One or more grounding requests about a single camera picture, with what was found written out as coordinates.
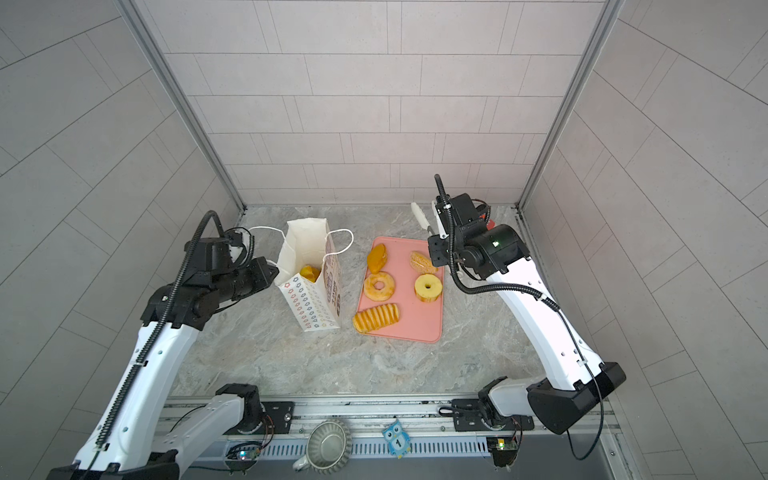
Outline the round striped bun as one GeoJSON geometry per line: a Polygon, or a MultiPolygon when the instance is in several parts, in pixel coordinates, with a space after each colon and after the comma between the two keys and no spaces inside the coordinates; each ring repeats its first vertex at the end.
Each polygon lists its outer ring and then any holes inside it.
{"type": "Polygon", "coordinates": [[[316,283],[321,275],[321,270],[313,265],[307,264],[300,269],[299,275],[311,283],[316,283]]]}

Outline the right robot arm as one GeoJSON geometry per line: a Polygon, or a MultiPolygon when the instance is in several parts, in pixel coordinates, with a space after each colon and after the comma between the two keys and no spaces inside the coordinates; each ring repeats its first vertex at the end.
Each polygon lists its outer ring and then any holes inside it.
{"type": "Polygon", "coordinates": [[[593,409],[606,414],[605,401],[626,380],[616,362],[601,359],[574,329],[544,285],[530,250],[517,231],[491,223],[490,206],[468,194],[451,196],[440,178],[432,211],[438,227],[427,240],[436,267],[445,267],[464,294],[496,293],[511,310],[545,370],[524,385],[499,377],[472,400],[454,400],[439,410],[459,431],[507,432],[510,446],[491,442],[496,466],[511,466],[524,438],[524,421],[539,422],[556,435],[593,409]]]}

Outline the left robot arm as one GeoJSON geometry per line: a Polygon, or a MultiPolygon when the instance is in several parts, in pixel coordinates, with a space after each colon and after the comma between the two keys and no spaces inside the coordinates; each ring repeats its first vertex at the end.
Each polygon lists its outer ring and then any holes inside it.
{"type": "Polygon", "coordinates": [[[179,479],[224,433],[252,433],[266,413],[257,386],[230,383],[165,437],[156,429],[171,386],[208,321],[269,288],[276,266],[253,255],[250,233],[207,211],[185,246],[173,283],[150,297],[135,350],[93,433],[50,479],[179,479]]]}

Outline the white printed paper bag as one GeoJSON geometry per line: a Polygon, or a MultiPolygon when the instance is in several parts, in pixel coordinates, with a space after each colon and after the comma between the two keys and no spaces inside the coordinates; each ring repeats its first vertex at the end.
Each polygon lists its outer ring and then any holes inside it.
{"type": "Polygon", "coordinates": [[[341,268],[338,256],[354,243],[346,228],[332,230],[325,218],[287,222],[286,231],[273,228],[283,242],[274,285],[280,290],[304,332],[340,327],[341,268]]]}

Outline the oval sesame bread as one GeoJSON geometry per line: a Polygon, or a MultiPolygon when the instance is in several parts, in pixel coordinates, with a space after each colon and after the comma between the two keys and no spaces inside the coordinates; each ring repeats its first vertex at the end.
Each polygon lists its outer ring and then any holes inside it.
{"type": "Polygon", "coordinates": [[[410,253],[409,264],[419,275],[436,275],[438,273],[438,269],[432,264],[430,258],[419,251],[410,253]]]}

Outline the cut yellow bread roll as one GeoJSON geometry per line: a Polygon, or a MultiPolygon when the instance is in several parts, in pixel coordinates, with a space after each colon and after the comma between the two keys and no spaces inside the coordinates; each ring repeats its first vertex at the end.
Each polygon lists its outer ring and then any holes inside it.
{"type": "Polygon", "coordinates": [[[416,297],[424,303],[437,301],[443,293],[443,283],[434,274],[419,275],[414,283],[416,297]]]}

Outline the dark orange oval bread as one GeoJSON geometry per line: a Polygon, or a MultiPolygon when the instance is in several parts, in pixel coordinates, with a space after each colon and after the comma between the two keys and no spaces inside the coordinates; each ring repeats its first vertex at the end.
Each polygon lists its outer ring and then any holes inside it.
{"type": "Polygon", "coordinates": [[[367,266],[371,274],[379,273],[388,261],[388,253],[385,244],[374,245],[367,256],[367,266]]]}

